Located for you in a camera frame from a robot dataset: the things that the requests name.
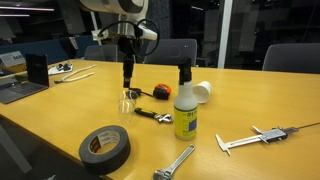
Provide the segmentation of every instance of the yellow table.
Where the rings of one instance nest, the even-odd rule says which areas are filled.
[[[174,179],[320,179],[320,126],[301,129],[288,139],[253,143],[222,152],[215,135],[229,142],[262,130],[299,127],[319,122],[320,75],[193,68],[194,84],[212,84],[211,99],[198,107],[198,132],[191,141],[175,137],[173,125],[134,116],[118,121],[117,96],[122,90],[121,63],[72,60],[74,70],[88,78],[54,84],[66,74],[50,76],[50,88],[8,105],[0,114],[80,163],[78,149],[84,138],[108,125],[124,127],[131,143],[125,164],[108,175],[112,179],[151,179],[153,172],[171,165],[194,144],[196,150],[175,171]],[[171,86],[169,101],[142,95],[138,107],[173,113],[178,67],[136,64],[132,87],[152,93],[157,83]]]

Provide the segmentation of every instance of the roll of tape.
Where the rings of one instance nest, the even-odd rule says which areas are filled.
[[[108,152],[98,152],[109,143],[116,145]],[[127,131],[120,126],[106,126],[92,132],[83,140],[79,155],[88,172],[105,175],[120,168],[128,159],[130,150]]]

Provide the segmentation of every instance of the chair backrest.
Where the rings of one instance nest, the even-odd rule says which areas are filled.
[[[320,73],[320,43],[271,45],[262,70],[318,74]]]
[[[84,59],[118,62],[118,46],[115,44],[88,46]]]
[[[156,45],[151,41],[147,52]],[[191,58],[191,66],[196,65],[197,41],[195,39],[160,39],[157,49],[144,59],[144,64],[177,65],[184,57]]]

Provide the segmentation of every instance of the laptop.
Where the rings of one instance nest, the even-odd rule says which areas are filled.
[[[46,55],[26,54],[28,81],[0,90],[0,102],[11,103],[49,88]]]

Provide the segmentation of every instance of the tape measure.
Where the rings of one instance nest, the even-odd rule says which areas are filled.
[[[153,96],[156,97],[157,99],[169,99],[169,95],[171,93],[171,88],[170,86],[166,84],[157,84],[156,87],[153,90]]]
[[[104,145],[114,143],[114,148],[99,153]],[[126,130],[120,126],[106,126],[89,134],[79,148],[80,159],[88,172],[95,175],[109,174],[120,168],[131,151]]]

